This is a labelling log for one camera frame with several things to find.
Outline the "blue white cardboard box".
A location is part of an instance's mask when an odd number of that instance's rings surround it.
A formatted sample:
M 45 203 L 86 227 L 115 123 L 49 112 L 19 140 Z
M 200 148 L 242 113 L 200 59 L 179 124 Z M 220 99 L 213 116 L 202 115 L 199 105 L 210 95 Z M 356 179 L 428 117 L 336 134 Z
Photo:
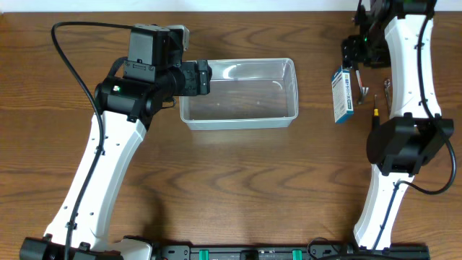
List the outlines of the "blue white cardboard box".
M 342 66 L 339 67 L 331 78 L 334 121 L 336 124 L 342 124 L 354 114 L 350 81 L 349 70 L 344 69 Z

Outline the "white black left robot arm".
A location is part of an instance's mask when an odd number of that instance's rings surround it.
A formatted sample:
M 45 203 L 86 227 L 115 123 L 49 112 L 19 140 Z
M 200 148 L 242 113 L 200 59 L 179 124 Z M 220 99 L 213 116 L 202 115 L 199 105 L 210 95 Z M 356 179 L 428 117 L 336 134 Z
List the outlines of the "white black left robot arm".
M 110 243 L 118 192 L 154 114 L 175 96 L 207 95 L 212 68 L 206 60 L 157 68 L 118 58 L 96 88 L 84 155 L 64 202 L 42 238 L 26 238 L 21 259 L 151 259 L 155 244 L 139 236 Z

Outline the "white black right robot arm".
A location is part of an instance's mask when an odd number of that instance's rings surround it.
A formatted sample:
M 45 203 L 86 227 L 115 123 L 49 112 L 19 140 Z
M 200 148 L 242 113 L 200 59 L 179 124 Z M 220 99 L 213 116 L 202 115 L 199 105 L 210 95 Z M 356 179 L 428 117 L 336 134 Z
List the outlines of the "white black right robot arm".
M 413 183 L 442 147 L 450 155 L 448 182 L 435 194 L 447 191 L 456 178 L 456 155 L 450 137 L 453 120 L 443 118 L 432 77 L 431 35 L 436 0 L 371 1 L 360 4 L 353 18 L 359 34 L 341 43 L 342 66 L 333 77 L 345 90 L 350 69 L 359 64 L 391 68 L 392 101 L 389 119 L 372 114 L 367 137 L 371 182 L 365 207 L 353 229 L 355 243 L 370 254 L 390 248 L 391 231 L 407 188 L 431 194 Z

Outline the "clear plastic container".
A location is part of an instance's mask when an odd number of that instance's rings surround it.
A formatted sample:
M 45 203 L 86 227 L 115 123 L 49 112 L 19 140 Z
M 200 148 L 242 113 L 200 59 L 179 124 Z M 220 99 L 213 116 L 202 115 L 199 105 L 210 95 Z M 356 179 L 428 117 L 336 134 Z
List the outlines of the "clear plastic container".
M 180 118 L 189 129 L 285 128 L 298 117 L 292 59 L 220 59 L 209 65 L 210 93 L 180 98 Z

